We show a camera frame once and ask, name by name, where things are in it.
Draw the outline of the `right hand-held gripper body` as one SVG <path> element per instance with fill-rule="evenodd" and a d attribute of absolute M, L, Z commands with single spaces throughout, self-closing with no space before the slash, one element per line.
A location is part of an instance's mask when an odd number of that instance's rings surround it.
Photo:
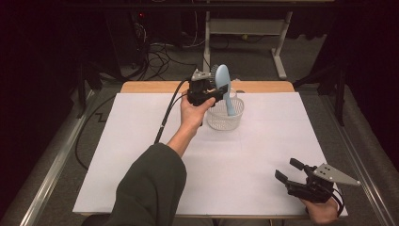
<path fill-rule="evenodd" d="M 319 167 L 305 165 L 303 171 L 306 173 L 306 183 L 300 184 L 288 180 L 286 185 L 289 195 L 313 203 L 325 203 L 333 195 L 335 184 L 359 186 L 360 181 L 341 172 L 329 164 L 322 164 Z"/>

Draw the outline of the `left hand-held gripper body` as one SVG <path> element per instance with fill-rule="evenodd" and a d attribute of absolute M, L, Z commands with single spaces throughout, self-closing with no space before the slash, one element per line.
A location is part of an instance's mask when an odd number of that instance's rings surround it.
<path fill-rule="evenodd" d="M 194 106 L 199 106 L 209 98 L 216 97 L 216 95 L 215 76 L 211 73 L 195 70 L 189 79 L 188 102 Z"/>

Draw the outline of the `light blue hairbrush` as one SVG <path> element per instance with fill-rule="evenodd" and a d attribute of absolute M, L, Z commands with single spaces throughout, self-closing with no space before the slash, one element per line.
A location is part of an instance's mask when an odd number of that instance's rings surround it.
<path fill-rule="evenodd" d="M 223 100 L 227 107 L 227 113 L 229 116 L 235 116 L 235 110 L 231 102 L 231 78 L 228 67 L 224 64 L 214 65 L 211 68 L 211 76 L 214 78 L 215 87 L 217 89 L 224 89 Z"/>

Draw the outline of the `white slotted plastic basket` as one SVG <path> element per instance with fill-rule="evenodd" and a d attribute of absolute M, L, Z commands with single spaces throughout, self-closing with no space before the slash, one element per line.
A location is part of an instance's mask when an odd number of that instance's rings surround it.
<path fill-rule="evenodd" d="M 245 104 L 242 99 L 233 90 L 230 94 L 234 115 L 228 115 L 228 107 L 225 100 L 221 100 L 207 111 L 206 121 L 208 125 L 218 131 L 231 131 L 236 129 L 245 110 Z"/>

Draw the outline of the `person's right hand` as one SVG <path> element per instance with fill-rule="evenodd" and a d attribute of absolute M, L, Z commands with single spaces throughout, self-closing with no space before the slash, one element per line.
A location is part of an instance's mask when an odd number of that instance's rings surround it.
<path fill-rule="evenodd" d="M 325 203 L 313 203 L 301 200 L 306 206 L 310 219 L 317 225 L 332 223 L 338 219 L 338 204 L 330 198 Z"/>

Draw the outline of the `person's left hand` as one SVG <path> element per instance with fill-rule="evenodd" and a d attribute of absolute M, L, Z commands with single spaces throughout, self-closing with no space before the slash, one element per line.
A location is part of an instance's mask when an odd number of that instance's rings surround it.
<path fill-rule="evenodd" d="M 202 124 L 206 111 L 213 106 L 215 98 L 211 97 L 203 104 L 195 106 L 189 103 L 186 97 L 181 100 L 181 127 L 188 130 L 197 130 Z"/>

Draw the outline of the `white table sheet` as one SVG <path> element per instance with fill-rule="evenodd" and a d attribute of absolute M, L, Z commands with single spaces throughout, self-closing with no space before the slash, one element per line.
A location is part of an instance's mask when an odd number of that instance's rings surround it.
<path fill-rule="evenodd" d="M 301 201 L 288 195 L 275 177 L 304 182 L 295 158 L 310 166 L 326 159 L 296 92 L 243 93 L 244 113 L 232 131 L 203 124 L 183 162 L 187 180 L 180 217 L 301 218 Z M 117 186 L 131 164 L 159 137 L 168 141 L 180 124 L 180 110 L 169 108 L 168 93 L 116 96 L 88 173 L 74 205 L 79 214 L 108 213 Z"/>

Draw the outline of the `black stand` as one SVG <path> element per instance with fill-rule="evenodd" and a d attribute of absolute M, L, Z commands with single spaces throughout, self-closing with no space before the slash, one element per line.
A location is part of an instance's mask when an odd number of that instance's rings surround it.
<path fill-rule="evenodd" d="M 343 104 L 346 69 L 346 63 L 336 60 L 293 83 L 295 89 L 305 84 L 318 83 L 317 92 L 320 95 L 334 94 L 334 115 L 340 126 L 344 126 Z"/>
<path fill-rule="evenodd" d="M 100 79 L 101 68 L 94 61 L 81 61 L 77 66 L 77 93 L 78 93 L 78 115 L 83 117 L 87 109 L 86 85 L 92 90 L 101 90 L 103 83 Z"/>

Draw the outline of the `aluminium floor rail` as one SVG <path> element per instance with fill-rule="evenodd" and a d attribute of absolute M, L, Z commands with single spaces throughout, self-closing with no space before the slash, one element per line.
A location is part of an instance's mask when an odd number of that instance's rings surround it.
<path fill-rule="evenodd" d="M 334 114 L 334 99 L 321 96 L 344 143 L 345 155 L 361 181 L 378 226 L 399 226 L 399 172 L 385 154 L 355 99 L 346 97 L 341 126 Z"/>
<path fill-rule="evenodd" d="M 87 108 L 80 112 L 78 105 L 72 108 L 72 112 L 60 126 L 48 148 L 40 158 L 35 172 L 42 174 L 40 186 L 35 191 L 35 196 L 27 208 L 19 226 L 36 226 L 45 209 L 47 202 L 56 187 L 60 175 L 72 153 L 72 147 L 83 124 L 88 118 L 88 111 L 92 108 L 98 94 L 90 90 L 84 96 Z"/>

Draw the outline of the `white metal desk frame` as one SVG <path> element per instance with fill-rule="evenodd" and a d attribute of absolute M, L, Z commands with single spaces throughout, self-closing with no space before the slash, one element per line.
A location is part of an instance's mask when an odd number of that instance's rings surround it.
<path fill-rule="evenodd" d="M 278 36 L 278 45 L 276 48 L 272 48 L 270 53 L 274 60 L 279 78 L 281 80 L 286 80 L 287 74 L 281 61 L 280 52 L 285 41 L 292 16 L 293 12 L 288 11 L 285 15 L 285 18 L 281 20 L 212 19 L 210 12 L 207 11 L 205 17 L 205 40 L 202 69 L 205 72 L 210 71 L 210 37 L 212 34 Z"/>

